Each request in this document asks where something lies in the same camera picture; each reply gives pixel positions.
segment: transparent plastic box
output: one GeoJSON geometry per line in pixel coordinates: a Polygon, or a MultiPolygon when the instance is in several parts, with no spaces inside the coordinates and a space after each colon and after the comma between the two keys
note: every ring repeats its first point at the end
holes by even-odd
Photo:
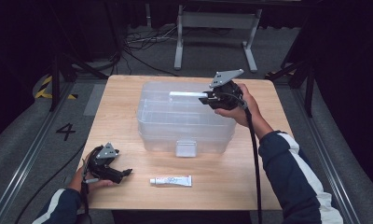
{"type": "Polygon", "coordinates": [[[181,157],[225,152],[236,122],[200,102],[209,90],[205,83],[146,82],[137,111],[145,149],[174,151],[181,157]]]}

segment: hazard tape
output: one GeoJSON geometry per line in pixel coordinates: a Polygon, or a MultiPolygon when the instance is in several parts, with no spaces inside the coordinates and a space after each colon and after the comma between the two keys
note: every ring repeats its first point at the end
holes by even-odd
{"type": "MultiPolygon", "coordinates": [[[[42,82],[41,87],[39,88],[37,94],[35,95],[35,98],[48,98],[52,99],[51,93],[45,93],[45,90],[47,89],[49,83],[52,81],[52,76],[48,74],[47,78],[42,82]]],[[[69,100],[76,100],[78,98],[78,94],[70,94],[68,95],[67,99],[69,100]]]]}

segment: sleeve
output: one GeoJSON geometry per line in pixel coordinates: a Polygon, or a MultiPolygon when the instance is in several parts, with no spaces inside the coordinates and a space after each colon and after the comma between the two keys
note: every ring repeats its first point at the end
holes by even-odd
{"type": "Polygon", "coordinates": [[[76,212],[81,206],[79,192],[74,189],[58,189],[38,214],[33,224],[76,223],[76,212]]]}
{"type": "Polygon", "coordinates": [[[283,223],[343,223],[331,206],[332,195],[312,171],[299,144],[287,133],[268,133],[260,141],[259,155],[283,209],[283,223]]]}

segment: tube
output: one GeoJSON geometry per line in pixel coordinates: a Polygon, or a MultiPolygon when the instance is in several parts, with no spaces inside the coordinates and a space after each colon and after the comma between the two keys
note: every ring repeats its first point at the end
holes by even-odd
{"type": "Polygon", "coordinates": [[[149,183],[153,185],[179,185],[191,187],[192,175],[156,177],[149,179],[149,183]]]}

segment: wooden table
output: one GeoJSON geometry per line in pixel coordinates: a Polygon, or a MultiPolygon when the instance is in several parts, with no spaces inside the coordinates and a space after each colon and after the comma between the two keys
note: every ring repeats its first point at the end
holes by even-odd
{"type": "MultiPolygon", "coordinates": [[[[122,75],[108,79],[82,158],[95,147],[111,142],[120,153],[110,166],[119,171],[128,168],[133,171],[119,185],[92,192],[90,208],[256,210],[254,155],[247,128],[236,125],[233,139],[223,154],[201,153],[196,158],[177,158],[174,153],[144,149],[137,131],[136,112],[142,86],[151,80],[203,82],[207,87],[212,81],[202,77],[122,75]],[[158,188],[149,184],[150,178],[165,175],[192,175],[192,187],[158,188]]],[[[292,134],[270,81],[234,81],[247,85],[273,129],[292,134]]],[[[262,167],[260,172],[262,209],[281,209],[262,167]]]]}

